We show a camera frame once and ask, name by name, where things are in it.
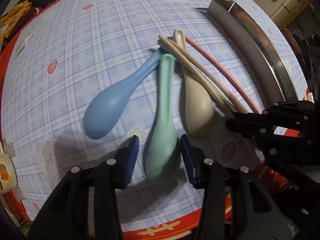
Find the green plastic spoon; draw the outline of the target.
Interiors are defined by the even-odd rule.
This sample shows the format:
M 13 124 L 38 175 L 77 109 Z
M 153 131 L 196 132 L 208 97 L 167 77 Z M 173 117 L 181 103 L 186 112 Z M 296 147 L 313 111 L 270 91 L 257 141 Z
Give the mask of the green plastic spoon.
M 171 111 L 174 69 L 175 58 L 164 54 L 159 63 L 157 116 L 145 158 L 146 176 L 158 185 L 174 180 L 181 163 L 180 142 Z

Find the beige plastic spoon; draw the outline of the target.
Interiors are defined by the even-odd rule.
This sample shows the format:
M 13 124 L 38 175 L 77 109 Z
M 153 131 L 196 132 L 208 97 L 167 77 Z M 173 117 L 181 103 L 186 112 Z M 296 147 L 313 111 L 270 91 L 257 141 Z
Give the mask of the beige plastic spoon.
M 210 94 L 191 70 L 194 65 L 190 60 L 187 60 L 187 63 L 183 65 L 185 123 L 190 137 L 204 140 L 213 130 L 214 107 Z

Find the blue plastic spoon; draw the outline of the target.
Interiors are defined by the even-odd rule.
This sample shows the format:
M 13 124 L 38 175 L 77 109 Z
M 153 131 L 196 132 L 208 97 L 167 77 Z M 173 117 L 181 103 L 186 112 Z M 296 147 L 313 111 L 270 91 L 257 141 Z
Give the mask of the blue plastic spoon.
M 87 107 L 83 127 L 91 139 L 101 139 L 112 131 L 131 95 L 141 82 L 158 66 L 165 50 L 158 48 L 134 73 L 105 88 Z

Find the beige chopstick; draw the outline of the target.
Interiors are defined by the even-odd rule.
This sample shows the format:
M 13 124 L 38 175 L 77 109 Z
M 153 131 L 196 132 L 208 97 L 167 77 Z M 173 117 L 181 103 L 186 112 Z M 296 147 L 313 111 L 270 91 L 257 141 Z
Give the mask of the beige chopstick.
M 214 77 L 206 68 L 204 68 L 194 57 L 192 57 L 188 52 L 183 50 L 176 42 L 175 46 L 180 48 L 180 51 L 189 59 L 196 69 L 200 71 L 201 74 L 214 86 L 214 88 L 222 96 L 223 100 L 232 108 L 232 112 L 238 112 L 233 103 L 231 102 L 231 97 L 234 95 L 216 78 Z
M 166 39 L 162 35 L 159 35 L 158 38 L 159 38 L 158 44 L 164 49 L 166 49 L 169 53 L 174 55 L 174 57 L 176 57 L 176 59 L 178 59 L 180 63 L 183 64 L 183 66 L 187 68 L 187 70 L 189 70 L 189 72 L 191 72 L 193 76 L 195 76 L 198 79 L 199 83 L 202 85 L 199 77 L 201 75 L 202 76 L 204 75 L 201 74 L 200 71 L 196 69 L 194 64 L 189 59 L 187 59 L 187 57 L 180 51 L 180 48 L 175 46 L 175 42 L 172 40 Z

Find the stainless steel utensil tray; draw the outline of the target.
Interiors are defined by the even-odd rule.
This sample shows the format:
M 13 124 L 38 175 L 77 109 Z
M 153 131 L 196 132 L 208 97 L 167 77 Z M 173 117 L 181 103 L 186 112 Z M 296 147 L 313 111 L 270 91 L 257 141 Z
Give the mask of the stainless steel utensil tray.
M 208 0 L 195 9 L 214 20 L 240 49 L 269 103 L 299 100 L 289 68 L 249 4 Z

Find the white refrigerator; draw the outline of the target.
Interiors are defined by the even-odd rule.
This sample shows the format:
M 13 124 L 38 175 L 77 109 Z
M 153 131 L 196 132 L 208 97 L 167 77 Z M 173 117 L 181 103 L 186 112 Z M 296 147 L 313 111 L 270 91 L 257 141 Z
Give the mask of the white refrigerator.
M 253 0 L 280 27 L 306 0 Z

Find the cream cartoon mug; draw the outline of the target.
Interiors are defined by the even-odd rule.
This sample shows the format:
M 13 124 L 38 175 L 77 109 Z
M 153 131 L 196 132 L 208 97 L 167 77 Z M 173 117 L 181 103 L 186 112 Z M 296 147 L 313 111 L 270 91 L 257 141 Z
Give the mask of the cream cartoon mug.
M 2 144 L 0 162 L 0 187 L 3 195 L 17 188 L 17 177 L 11 157 L 4 151 Z

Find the snack bags pile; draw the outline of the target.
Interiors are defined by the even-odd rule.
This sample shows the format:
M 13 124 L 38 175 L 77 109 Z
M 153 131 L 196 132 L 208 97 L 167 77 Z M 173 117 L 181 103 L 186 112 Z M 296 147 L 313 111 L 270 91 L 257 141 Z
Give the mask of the snack bags pile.
M 10 41 L 35 15 L 56 0 L 19 0 L 1 17 L 1 42 Z

